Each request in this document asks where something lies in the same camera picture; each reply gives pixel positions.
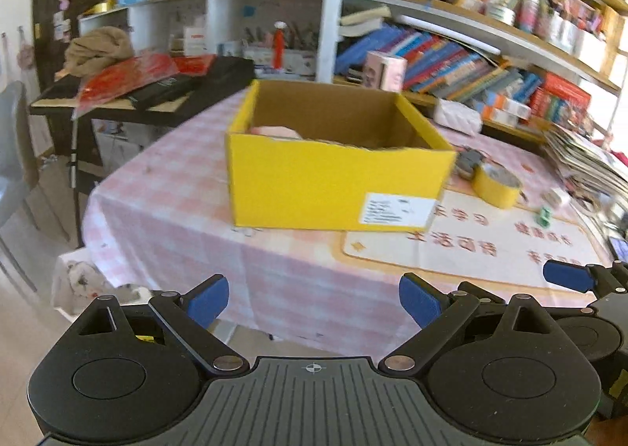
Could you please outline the white quilted pouch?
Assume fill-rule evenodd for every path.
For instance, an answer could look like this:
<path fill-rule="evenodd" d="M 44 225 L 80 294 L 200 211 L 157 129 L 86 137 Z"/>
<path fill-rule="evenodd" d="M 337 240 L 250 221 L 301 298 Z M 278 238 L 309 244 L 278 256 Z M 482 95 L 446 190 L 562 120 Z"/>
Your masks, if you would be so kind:
<path fill-rule="evenodd" d="M 478 111 L 462 102 L 439 99 L 433 113 L 438 125 L 475 137 L 482 130 L 482 118 Z"/>

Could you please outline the orange white box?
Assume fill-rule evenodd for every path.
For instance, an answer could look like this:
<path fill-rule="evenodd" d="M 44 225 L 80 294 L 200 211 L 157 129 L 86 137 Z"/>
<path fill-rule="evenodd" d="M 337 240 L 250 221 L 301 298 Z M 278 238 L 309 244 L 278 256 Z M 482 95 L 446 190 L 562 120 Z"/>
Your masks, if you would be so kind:
<path fill-rule="evenodd" d="M 518 119 L 524 121 L 529 120 L 529 117 L 531 116 L 531 109 L 527 105 L 522 104 L 519 101 L 515 101 L 508 96 L 495 92 L 486 92 L 486 94 L 484 94 L 484 107 L 481 113 L 482 117 L 485 120 L 490 120 L 495 110 L 512 114 Z"/>
<path fill-rule="evenodd" d="M 480 114 L 483 122 L 493 122 L 509 127 L 518 125 L 518 117 L 508 111 L 488 106 L 479 101 L 475 102 L 475 109 Z"/>

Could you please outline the stack of papers and notebooks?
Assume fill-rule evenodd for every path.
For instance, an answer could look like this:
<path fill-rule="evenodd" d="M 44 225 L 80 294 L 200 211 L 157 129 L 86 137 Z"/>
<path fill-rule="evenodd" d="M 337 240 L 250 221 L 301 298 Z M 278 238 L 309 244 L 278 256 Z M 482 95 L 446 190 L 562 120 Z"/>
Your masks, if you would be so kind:
<path fill-rule="evenodd" d="M 611 152 L 558 125 L 544 139 L 545 155 L 572 188 L 627 199 L 627 165 Z"/>

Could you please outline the red packaged decorations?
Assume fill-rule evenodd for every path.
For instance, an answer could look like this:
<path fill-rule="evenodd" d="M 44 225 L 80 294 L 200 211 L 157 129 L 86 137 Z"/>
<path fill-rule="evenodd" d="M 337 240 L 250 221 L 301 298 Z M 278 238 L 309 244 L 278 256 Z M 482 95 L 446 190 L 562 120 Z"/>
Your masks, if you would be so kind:
<path fill-rule="evenodd" d="M 209 71 L 216 56 L 172 57 L 168 54 L 145 51 L 139 56 L 110 65 L 83 80 L 73 107 L 72 117 L 87 115 L 98 107 L 158 81 L 177 77 L 201 77 Z"/>

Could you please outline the grey chair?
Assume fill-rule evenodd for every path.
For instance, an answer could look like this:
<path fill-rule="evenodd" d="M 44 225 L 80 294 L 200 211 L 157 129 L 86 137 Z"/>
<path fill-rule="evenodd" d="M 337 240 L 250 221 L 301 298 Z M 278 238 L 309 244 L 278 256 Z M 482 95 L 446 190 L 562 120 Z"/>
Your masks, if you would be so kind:
<path fill-rule="evenodd" d="M 70 240 L 61 218 L 39 183 L 40 171 L 32 145 L 26 86 L 19 80 L 10 82 L 1 92 L 1 226 L 23 207 L 35 228 L 34 214 L 28 197 L 39 189 L 58 228 Z"/>

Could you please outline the white pen holder box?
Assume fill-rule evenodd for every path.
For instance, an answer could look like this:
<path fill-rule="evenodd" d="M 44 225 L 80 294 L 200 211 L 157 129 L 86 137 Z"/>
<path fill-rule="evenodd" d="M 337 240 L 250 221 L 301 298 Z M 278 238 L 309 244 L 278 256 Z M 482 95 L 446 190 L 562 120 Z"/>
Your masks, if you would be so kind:
<path fill-rule="evenodd" d="M 594 33 L 578 30 L 573 56 L 594 72 L 600 73 L 606 57 L 607 44 Z"/>

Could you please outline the beige cloth bundle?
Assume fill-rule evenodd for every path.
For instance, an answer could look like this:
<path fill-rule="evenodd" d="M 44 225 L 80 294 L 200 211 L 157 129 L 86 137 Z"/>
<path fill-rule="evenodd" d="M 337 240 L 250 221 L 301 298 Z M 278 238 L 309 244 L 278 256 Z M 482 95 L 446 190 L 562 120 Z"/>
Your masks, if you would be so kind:
<path fill-rule="evenodd" d="M 133 56 L 134 49 L 127 32 L 104 26 L 71 40 L 65 50 L 64 70 L 79 78 L 94 76 Z"/>

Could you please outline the red dictionary book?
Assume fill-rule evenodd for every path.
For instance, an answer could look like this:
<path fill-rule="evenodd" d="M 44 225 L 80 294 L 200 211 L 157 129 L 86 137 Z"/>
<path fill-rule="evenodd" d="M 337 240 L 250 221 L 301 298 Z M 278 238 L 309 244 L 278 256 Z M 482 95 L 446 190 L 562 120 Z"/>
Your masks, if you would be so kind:
<path fill-rule="evenodd" d="M 567 101 L 571 106 L 584 112 L 588 111 L 591 95 L 577 84 L 551 72 L 544 75 L 542 89 L 550 95 Z"/>

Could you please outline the yellow tape roll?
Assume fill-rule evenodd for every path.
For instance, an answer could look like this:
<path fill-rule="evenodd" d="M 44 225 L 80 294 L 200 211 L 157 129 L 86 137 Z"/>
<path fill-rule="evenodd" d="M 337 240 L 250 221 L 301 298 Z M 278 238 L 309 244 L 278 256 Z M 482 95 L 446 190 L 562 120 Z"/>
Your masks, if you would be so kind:
<path fill-rule="evenodd" d="M 489 205 L 508 210 L 517 203 L 523 183 L 505 167 L 482 162 L 475 168 L 471 189 Z"/>

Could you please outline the pink cartoon cylinder cup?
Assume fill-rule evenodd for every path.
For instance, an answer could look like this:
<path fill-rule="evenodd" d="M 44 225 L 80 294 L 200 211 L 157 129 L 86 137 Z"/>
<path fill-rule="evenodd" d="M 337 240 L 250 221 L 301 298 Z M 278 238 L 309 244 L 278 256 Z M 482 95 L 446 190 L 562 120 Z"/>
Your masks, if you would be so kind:
<path fill-rule="evenodd" d="M 405 81 L 407 60 L 381 51 L 367 53 L 362 71 L 362 86 L 386 92 L 400 93 Z"/>

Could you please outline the orange white box lower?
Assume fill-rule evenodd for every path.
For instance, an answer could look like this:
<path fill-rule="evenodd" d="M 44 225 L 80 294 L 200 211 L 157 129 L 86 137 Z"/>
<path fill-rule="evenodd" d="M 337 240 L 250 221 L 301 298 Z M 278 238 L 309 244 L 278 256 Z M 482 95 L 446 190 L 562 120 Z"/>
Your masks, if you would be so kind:
<path fill-rule="evenodd" d="M 488 106 L 479 101 L 475 102 L 475 109 L 480 114 L 483 122 L 493 122 L 509 127 L 518 125 L 518 117 L 508 111 Z"/>

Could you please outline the white charger plug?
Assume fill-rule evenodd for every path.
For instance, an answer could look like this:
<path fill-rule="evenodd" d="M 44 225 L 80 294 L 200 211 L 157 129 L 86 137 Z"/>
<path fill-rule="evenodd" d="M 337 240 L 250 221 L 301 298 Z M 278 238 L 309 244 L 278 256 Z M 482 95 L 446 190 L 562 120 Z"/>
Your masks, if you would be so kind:
<path fill-rule="evenodd" d="M 545 191 L 542 197 L 552 209 L 556 210 L 563 209 L 571 202 L 571 195 L 560 188 L 551 188 Z"/>

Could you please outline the orange white box upper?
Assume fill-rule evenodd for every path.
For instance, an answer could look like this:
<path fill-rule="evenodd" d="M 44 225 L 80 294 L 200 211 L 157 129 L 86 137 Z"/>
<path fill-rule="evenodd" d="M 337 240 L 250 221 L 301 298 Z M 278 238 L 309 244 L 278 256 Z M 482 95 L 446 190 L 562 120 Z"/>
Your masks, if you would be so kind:
<path fill-rule="evenodd" d="M 522 104 L 519 101 L 515 101 L 508 96 L 495 92 L 486 92 L 486 94 L 484 94 L 484 107 L 481 113 L 482 117 L 485 120 L 490 120 L 495 110 L 512 114 L 518 119 L 524 121 L 529 120 L 529 117 L 531 116 L 531 109 L 527 105 Z"/>

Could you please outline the large pink plush pig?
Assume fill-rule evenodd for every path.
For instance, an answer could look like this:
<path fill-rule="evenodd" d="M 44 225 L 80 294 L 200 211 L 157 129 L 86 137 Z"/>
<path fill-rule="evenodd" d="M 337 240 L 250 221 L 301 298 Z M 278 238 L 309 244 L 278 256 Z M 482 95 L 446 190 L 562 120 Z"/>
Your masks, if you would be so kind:
<path fill-rule="evenodd" d="M 301 140 L 301 135 L 290 128 L 284 126 L 261 126 L 252 127 L 249 129 L 251 134 L 263 135 L 263 137 L 277 138 L 277 139 L 294 139 Z"/>

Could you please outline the yellow cardboard box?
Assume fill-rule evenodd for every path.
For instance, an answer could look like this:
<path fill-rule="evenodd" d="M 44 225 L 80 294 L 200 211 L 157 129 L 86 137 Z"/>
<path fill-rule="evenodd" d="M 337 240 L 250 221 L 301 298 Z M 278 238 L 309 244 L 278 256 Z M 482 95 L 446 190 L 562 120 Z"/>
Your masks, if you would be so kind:
<path fill-rule="evenodd" d="M 255 135 L 284 126 L 302 139 Z M 400 94 L 255 81 L 226 134 L 238 227 L 425 231 L 456 149 Z"/>

